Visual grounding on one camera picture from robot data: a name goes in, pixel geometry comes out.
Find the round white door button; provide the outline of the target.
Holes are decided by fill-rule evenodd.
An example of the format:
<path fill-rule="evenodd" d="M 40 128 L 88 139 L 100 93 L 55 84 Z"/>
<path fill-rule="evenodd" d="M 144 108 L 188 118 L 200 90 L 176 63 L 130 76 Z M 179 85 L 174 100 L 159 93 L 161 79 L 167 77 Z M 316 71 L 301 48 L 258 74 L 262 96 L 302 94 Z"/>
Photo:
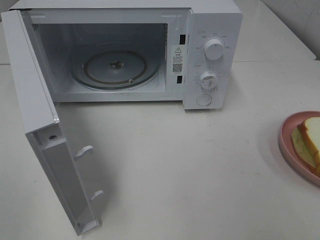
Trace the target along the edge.
<path fill-rule="evenodd" d="M 201 94 L 196 102 L 199 106 L 205 107 L 209 106 L 212 103 L 212 97 L 209 94 Z"/>

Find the white timer knob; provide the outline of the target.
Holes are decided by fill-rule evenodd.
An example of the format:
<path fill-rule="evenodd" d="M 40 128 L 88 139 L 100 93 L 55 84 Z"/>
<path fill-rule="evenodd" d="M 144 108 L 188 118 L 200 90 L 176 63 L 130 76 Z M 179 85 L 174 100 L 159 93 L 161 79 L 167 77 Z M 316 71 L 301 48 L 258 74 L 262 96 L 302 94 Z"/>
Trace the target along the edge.
<path fill-rule="evenodd" d="M 199 76 L 200 87 L 204 90 L 214 89 L 218 84 L 218 75 L 213 71 L 205 71 Z"/>

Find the white microwave door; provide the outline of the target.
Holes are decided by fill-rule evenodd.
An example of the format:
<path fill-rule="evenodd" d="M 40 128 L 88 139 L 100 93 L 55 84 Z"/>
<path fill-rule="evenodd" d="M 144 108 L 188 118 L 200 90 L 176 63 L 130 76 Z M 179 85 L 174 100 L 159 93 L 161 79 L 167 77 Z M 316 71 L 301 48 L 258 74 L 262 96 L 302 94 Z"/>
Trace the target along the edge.
<path fill-rule="evenodd" d="M 99 220 L 76 161 L 94 149 L 70 150 L 47 86 L 50 65 L 39 24 L 22 10 L 3 12 L 1 18 L 25 136 L 76 234 L 82 235 Z"/>

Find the pink plate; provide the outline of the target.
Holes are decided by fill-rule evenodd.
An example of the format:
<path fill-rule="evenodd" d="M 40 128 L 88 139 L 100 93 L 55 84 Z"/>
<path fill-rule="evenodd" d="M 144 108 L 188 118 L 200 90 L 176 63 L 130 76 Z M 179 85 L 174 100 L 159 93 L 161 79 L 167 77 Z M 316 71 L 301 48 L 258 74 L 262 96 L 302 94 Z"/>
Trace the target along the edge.
<path fill-rule="evenodd" d="M 320 177 L 311 171 L 310 167 L 307 166 L 297 154 L 291 134 L 304 120 L 319 116 L 319 111 L 300 111 L 293 113 L 282 122 L 278 136 L 279 150 L 288 165 L 300 176 L 318 187 L 320 186 Z"/>

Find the toy sandwich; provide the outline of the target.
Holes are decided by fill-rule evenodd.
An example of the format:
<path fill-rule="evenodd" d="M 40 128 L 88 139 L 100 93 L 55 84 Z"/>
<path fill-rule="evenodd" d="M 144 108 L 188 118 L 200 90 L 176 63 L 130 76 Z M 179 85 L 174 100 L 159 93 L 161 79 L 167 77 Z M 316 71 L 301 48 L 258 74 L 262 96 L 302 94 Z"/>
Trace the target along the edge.
<path fill-rule="evenodd" d="M 294 150 L 301 161 L 316 175 L 320 174 L 320 118 L 310 117 L 291 133 Z"/>

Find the white warning label sticker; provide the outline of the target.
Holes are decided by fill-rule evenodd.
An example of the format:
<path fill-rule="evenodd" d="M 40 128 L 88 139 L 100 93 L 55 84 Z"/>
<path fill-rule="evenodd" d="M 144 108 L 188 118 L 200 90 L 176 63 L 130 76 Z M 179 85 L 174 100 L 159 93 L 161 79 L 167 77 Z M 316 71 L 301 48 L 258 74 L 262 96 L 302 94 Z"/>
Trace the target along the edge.
<path fill-rule="evenodd" d="M 171 46 L 170 52 L 170 72 L 175 75 L 184 74 L 184 62 L 186 58 L 186 46 L 178 44 Z"/>

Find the glass microwave turntable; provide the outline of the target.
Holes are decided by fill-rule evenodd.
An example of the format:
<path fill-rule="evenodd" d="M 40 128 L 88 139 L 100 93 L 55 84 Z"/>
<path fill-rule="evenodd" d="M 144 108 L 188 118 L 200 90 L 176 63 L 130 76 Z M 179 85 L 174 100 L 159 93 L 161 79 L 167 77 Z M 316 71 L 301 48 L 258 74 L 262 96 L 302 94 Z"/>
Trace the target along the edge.
<path fill-rule="evenodd" d="M 98 90 L 122 90 L 152 79 L 160 68 L 157 57 L 133 50 L 106 50 L 75 56 L 71 74 L 86 87 Z"/>

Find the white microwave oven body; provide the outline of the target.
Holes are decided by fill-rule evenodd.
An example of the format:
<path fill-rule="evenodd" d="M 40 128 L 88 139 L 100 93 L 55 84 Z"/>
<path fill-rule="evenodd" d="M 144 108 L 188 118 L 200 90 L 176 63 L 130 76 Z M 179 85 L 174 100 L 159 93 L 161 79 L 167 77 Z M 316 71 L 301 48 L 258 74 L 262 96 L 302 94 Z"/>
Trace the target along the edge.
<path fill-rule="evenodd" d="M 186 110 L 223 106 L 243 20 L 232 0 L 20 0 L 5 12 L 11 10 L 28 12 L 40 26 L 54 103 L 180 101 Z M 213 37 L 225 43 L 217 60 L 204 52 L 204 43 Z M 183 74 L 170 71 L 173 45 L 185 45 Z M 73 57 L 113 50 L 157 57 L 159 70 L 143 84 L 118 90 L 91 88 L 73 78 Z M 218 76 L 211 90 L 199 83 L 207 71 Z M 210 105 L 197 104 L 202 94 L 212 97 Z"/>

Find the white upper power knob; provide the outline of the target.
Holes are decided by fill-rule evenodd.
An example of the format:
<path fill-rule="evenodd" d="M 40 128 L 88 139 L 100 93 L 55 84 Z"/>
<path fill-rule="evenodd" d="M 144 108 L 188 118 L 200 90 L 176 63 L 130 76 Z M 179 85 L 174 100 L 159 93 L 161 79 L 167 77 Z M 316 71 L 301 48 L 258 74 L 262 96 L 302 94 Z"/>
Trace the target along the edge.
<path fill-rule="evenodd" d="M 208 60 L 218 60 L 224 55 L 225 43 L 220 37 L 211 37 L 203 45 Z"/>

